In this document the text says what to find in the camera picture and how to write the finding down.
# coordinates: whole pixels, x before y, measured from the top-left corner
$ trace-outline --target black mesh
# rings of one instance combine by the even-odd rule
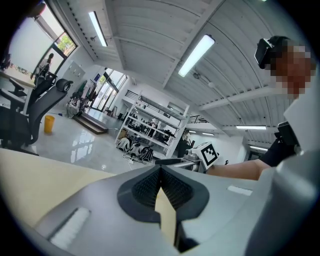
[[[194,192],[190,185],[165,170],[162,170],[161,175],[161,187],[175,210],[193,197]]]
[[[140,180],[132,188],[133,197],[142,205],[155,209],[157,194],[160,189],[160,170]]]
[[[29,127],[32,134],[31,144],[39,136],[39,127],[42,117],[67,95],[53,86],[45,95],[38,99],[29,109]]]
[[[176,210],[177,223],[198,217],[209,200],[209,191],[201,183],[168,166],[155,165],[120,186],[119,205],[138,221],[160,223],[160,216],[154,211],[160,187]]]

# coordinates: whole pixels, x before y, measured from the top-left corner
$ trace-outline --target black sleeve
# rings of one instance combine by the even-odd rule
[[[295,154],[295,146],[288,146],[276,139],[260,160],[271,167],[276,167],[280,162]]]

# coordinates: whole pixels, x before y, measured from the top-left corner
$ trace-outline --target glossy floor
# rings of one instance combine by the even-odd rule
[[[115,147],[115,139],[110,134],[96,135],[75,120],[57,114],[52,116],[55,117],[52,134],[44,133],[43,118],[38,140],[25,149],[40,157],[112,174],[128,172],[130,167],[137,169],[146,166],[139,162],[129,166],[129,162],[123,158],[123,152]]]

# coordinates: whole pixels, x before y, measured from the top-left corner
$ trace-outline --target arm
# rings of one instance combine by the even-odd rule
[[[247,180],[258,180],[264,169],[270,166],[259,159],[230,164],[211,166],[207,174]]]

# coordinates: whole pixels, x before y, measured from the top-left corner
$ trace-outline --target ceiling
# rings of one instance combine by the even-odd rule
[[[260,38],[288,36],[304,41],[273,1],[261,0],[60,0],[64,15],[97,64],[144,81],[177,97],[216,127],[240,135],[235,125],[283,122],[292,100],[274,95],[270,79],[254,59]],[[96,11],[108,47],[91,41]],[[204,34],[214,46],[185,77],[180,67]],[[201,73],[195,79],[194,71]],[[208,81],[215,88],[208,87]],[[245,132],[249,144],[271,144],[274,129]]]

